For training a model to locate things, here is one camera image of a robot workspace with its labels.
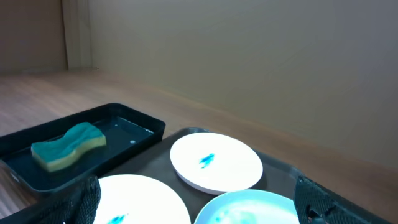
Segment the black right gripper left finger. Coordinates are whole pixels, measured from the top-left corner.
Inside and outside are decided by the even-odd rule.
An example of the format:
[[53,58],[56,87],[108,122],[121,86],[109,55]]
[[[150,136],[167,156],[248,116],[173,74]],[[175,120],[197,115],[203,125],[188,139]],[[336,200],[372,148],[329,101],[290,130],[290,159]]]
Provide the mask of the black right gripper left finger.
[[101,199],[100,183],[89,176],[66,192],[59,193],[40,213],[39,224],[92,224]]

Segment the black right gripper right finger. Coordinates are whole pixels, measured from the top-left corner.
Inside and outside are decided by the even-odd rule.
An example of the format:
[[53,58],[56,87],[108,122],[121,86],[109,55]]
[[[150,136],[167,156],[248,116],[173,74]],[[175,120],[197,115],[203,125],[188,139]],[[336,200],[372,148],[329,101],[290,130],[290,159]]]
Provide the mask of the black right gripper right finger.
[[293,201],[301,224],[389,224],[302,175],[297,179]]

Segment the white plate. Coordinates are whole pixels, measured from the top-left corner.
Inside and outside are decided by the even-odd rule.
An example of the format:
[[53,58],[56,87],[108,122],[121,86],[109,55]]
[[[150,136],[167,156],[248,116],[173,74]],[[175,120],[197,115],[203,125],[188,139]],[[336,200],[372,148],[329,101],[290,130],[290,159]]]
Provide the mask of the white plate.
[[143,175],[121,174],[99,180],[101,199],[94,224],[190,224],[187,207],[165,183]]

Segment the green yellow sponge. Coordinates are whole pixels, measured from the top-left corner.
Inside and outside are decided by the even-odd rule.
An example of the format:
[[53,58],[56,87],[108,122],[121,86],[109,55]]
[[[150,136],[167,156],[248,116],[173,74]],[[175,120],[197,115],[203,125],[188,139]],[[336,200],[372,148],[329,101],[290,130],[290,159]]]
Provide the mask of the green yellow sponge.
[[106,136],[88,122],[70,128],[60,139],[35,142],[31,145],[32,157],[47,172],[66,169],[87,152],[107,145]]

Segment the light blue shallow plate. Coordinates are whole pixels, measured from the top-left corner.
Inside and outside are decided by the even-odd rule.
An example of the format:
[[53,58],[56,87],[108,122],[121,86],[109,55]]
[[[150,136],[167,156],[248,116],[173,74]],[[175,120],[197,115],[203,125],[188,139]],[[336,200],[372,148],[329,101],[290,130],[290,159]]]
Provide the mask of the light blue shallow plate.
[[299,224],[293,200],[265,190],[227,192],[209,201],[194,224]]

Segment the white plate stain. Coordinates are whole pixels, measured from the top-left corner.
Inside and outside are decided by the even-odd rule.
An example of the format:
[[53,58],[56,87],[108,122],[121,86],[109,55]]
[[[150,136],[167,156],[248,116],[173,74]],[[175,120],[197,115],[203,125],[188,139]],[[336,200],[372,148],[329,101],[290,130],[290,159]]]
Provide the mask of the white plate stain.
[[217,133],[193,133],[176,140],[170,161],[189,186],[212,195],[245,190],[263,174],[259,156],[245,143]]

